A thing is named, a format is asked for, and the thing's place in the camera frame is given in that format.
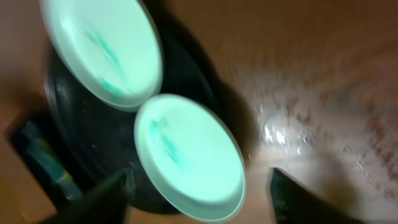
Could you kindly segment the white plate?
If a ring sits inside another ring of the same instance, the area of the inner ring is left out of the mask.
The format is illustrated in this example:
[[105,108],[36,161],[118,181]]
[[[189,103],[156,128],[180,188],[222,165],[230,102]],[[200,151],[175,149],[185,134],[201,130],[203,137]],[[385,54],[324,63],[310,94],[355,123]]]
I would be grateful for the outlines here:
[[273,167],[345,214],[397,221],[397,67],[261,72],[252,172]]

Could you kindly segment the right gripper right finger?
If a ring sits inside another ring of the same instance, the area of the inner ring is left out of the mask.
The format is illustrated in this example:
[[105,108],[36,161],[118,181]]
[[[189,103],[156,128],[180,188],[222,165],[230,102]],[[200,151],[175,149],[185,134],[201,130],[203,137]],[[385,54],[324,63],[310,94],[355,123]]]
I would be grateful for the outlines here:
[[280,168],[270,173],[270,195],[277,224],[360,224],[311,194]]

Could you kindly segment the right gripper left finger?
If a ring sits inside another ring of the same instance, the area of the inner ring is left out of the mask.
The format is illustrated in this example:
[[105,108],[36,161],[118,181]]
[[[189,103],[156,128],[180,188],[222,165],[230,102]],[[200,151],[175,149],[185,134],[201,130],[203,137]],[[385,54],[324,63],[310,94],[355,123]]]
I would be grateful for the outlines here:
[[134,174],[129,169],[121,170],[42,224],[127,223],[129,199],[134,193]]

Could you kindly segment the green yellow sponge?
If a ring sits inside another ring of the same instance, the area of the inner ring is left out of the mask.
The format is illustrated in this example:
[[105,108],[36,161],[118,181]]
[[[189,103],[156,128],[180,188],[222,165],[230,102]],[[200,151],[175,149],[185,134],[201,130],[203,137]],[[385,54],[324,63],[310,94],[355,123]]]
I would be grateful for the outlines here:
[[50,144],[43,137],[39,127],[32,121],[27,121],[22,128],[22,132],[30,141],[26,153],[43,168],[50,177],[51,183],[62,191],[67,200],[81,199],[83,193],[73,180],[73,177],[53,153]]

